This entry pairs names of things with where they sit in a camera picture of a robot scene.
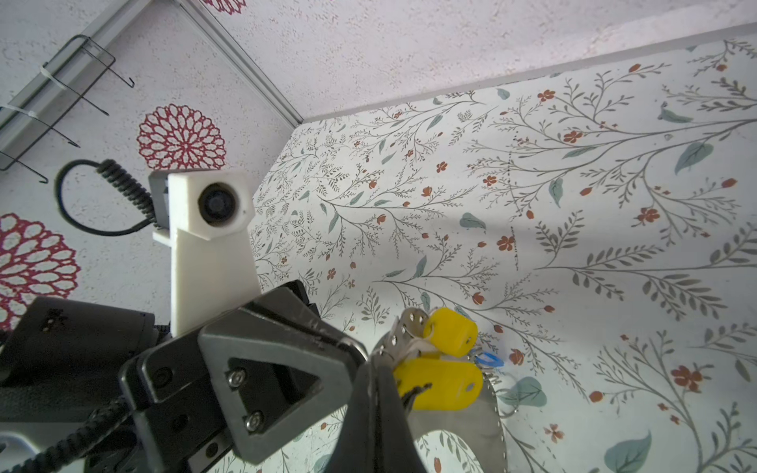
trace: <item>camera lens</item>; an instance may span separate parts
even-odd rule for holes
[[[211,184],[200,194],[200,215],[211,225],[230,220],[236,211],[236,196],[223,184]]]

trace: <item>white plastic bracket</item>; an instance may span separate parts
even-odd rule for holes
[[[200,194],[221,184],[235,195],[233,217],[219,226],[205,222]],[[171,335],[178,337],[260,295],[248,224],[253,192],[239,171],[168,175],[169,231],[153,239],[171,247]]]

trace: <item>silver screw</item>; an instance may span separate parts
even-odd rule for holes
[[[244,368],[233,369],[226,379],[231,387],[240,387],[247,380],[247,372]]]
[[[261,411],[253,412],[245,421],[245,427],[248,432],[256,432],[263,427],[263,413]]]

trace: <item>red circular floral pattern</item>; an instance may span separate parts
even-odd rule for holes
[[[219,170],[226,163],[226,142],[218,127],[186,105],[156,108],[139,125],[137,141],[154,170]]]
[[[245,0],[203,0],[206,4],[215,8],[218,11],[225,11],[226,13],[233,15],[234,13],[241,13],[241,8],[247,6]]]
[[[0,329],[13,330],[38,295],[68,297],[81,270],[63,235],[15,213],[0,216]]]

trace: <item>black cable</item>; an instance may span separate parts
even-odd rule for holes
[[[137,223],[130,229],[119,231],[97,230],[91,227],[85,226],[73,219],[71,215],[66,211],[66,207],[63,205],[63,181],[66,179],[66,175],[76,166],[92,166],[97,174],[100,174],[105,178],[118,192],[127,196],[129,201],[139,209],[147,218]],[[129,173],[127,173],[116,161],[107,159],[102,163],[97,163],[90,160],[74,160],[63,166],[55,177],[55,200],[58,203],[58,210],[61,212],[61,216],[75,226],[79,230],[92,235],[98,236],[123,236],[130,233],[138,232],[144,227],[155,223],[155,210],[152,206],[152,198],[150,193],[143,188],[139,182],[136,181]]]
[[[91,448],[111,434],[126,418],[129,406],[117,397],[99,409],[87,422],[68,437],[3,473],[52,473],[84,456]]]

